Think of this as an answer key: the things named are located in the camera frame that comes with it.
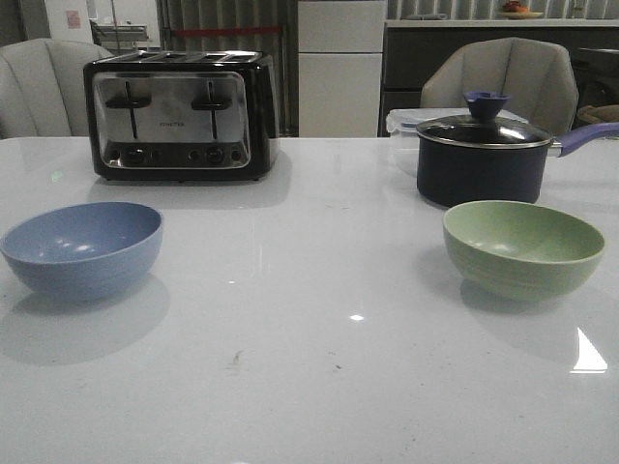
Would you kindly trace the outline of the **green plastic bowl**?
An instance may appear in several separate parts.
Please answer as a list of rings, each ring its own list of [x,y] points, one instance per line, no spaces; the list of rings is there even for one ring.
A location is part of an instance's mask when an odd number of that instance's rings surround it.
[[[602,232],[548,207],[507,200],[459,204],[443,216],[448,255],[487,292],[536,302],[579,288],[598,267]]]

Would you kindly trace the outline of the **white refrigerator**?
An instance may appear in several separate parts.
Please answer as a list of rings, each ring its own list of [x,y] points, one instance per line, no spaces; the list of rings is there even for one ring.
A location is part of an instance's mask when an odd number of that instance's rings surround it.
[[[375,137],[385,1],[298,3],[299,135]]]

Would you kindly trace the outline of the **grey chair on right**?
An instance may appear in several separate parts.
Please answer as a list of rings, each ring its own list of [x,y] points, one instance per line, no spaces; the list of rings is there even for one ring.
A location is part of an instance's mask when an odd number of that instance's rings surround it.
[[[508,111],[555,135],[575,120],[575,74],[569,51],[556,43],[509,37],[467,44],[426,82],[420,106],[465,107],[469,91],[509,95]]]

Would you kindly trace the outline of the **grey chair on left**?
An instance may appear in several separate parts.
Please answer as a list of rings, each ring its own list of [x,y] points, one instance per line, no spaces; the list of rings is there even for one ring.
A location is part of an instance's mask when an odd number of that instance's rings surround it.
[[[1,48],[1,137],[86,136],[83,68],[111,53],[93,43],[35,39]]]

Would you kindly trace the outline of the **blue plastic bowl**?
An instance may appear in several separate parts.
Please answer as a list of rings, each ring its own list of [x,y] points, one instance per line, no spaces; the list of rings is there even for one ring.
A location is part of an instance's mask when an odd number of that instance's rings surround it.
[[[119,293],[153,266],[163,219],[131,202],[78,204],[31,217],[1,238],[1,253],[36,293],[92,301]]]

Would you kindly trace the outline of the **fruit bowl on counter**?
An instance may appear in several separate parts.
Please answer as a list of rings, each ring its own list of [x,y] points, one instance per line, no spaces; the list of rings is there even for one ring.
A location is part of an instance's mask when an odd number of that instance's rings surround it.
[[[506,19],[521,20],[541,18],[544,13],[533,12],[520,1],[506,1],[500,6],[497,15]]]

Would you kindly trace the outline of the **grey chair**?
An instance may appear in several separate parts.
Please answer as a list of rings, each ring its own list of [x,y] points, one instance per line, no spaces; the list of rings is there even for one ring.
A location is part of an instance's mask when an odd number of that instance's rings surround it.
[[[1,48],[1,137],[86,136],[83,68],[111,53],[93,43],[35,39]]]
[[[556,43],[509,37],[467,44],[426,82],[420,106],[465,107],[469,91],[509,95],[508,111],[555,135],[575,120],[575,74],[569,51]]]

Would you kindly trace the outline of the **dark blue saucepan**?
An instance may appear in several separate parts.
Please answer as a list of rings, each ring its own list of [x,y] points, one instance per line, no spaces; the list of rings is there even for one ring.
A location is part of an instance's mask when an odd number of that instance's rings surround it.
[[[511,149],[458,147],[418,135],[417,190],[445,207],[477,200],[534,203],[548,156],[563,157],[594,139],[617,133],[616,123],[595,124],[561,135],[550,133],[550,141],[541,146]]]

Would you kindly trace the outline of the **clear plastic food container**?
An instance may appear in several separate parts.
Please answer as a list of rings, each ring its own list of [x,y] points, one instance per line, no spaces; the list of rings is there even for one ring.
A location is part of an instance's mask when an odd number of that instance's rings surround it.
[[[386,116],[385,127],[390,137],[390,150],[396,165],[415,177],[419,156],[417,125],[427,120],[467,113],[468,110],[463,107],[392,109]]]

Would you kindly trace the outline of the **black and chrome toaster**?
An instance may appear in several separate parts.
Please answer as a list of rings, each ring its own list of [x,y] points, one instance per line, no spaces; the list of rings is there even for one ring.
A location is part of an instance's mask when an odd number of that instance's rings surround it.
[[[137,51],[83,69],[94,170],[113,181],[248,181],[280,123],[272,56]]]

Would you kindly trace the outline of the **glass pot lid blue knob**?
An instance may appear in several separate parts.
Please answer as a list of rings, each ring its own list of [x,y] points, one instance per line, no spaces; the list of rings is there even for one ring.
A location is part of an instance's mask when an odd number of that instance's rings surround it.
[[[419,123],[417,134],[429,141],[466,148],[532,148],[550,141],[547,130],[499,116],[511,95],[468,91],[463,96],[468,108],[466,114]]]

